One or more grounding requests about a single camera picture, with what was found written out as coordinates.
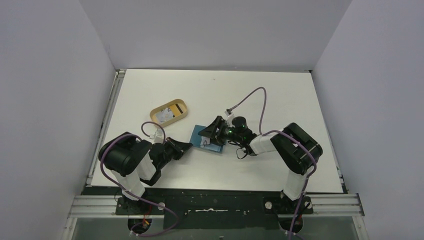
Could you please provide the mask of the white credit card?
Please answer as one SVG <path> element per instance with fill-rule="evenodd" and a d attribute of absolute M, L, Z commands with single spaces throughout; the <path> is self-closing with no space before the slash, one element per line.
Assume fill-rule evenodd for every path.
<path fill-rule="evenodd" d="M 211 139 L 205 136 L 201 136 L 200 147 L 209 148 L 211 146 Z"/>

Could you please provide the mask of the blue card holder wallet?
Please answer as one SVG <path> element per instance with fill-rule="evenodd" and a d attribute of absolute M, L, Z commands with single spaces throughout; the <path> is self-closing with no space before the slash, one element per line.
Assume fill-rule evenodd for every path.
<path fill-rule="evenodd" d="M 206 127 L 196 124 L 192 130 L 189 143 L 191 143 L 196 149 L 221 154 L 223 152 L 224 145 L 214 144 L 210 138 L 199 135 L 199 132 L 204 128 Z"/>

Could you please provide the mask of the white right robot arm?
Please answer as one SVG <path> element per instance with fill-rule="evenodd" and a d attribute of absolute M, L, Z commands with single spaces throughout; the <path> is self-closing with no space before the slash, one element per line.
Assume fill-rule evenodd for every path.
<path fill-rule="evenodd" d="M 198 135 L 218 146 L 233 143 L 248 156 L 277 152 L 289 169 L 282 192 L 291 201 L 304 195 L 307 181 L 316 171 L 318 160 L 323 154 L 320 144 L 295 122 L 282 130 L 256 134 L 249 129 L 243 116 L 235 117 L 231 123 L 217 116 Z"/>

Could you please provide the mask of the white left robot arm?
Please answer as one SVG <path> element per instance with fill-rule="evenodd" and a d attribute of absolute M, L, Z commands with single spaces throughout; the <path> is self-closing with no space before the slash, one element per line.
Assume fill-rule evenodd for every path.
<path fill-rule="evenodd" d="M 103 145 L 97 158 L 102 174 L 119 186 L 127 199 L 140 201 L 147 194 L 144 185 L 153 186 L 162 169 L 180 160 L 192 147 L 192 143 L 171 137 L 164 143 L 151 143 L 125 132 Z"/>

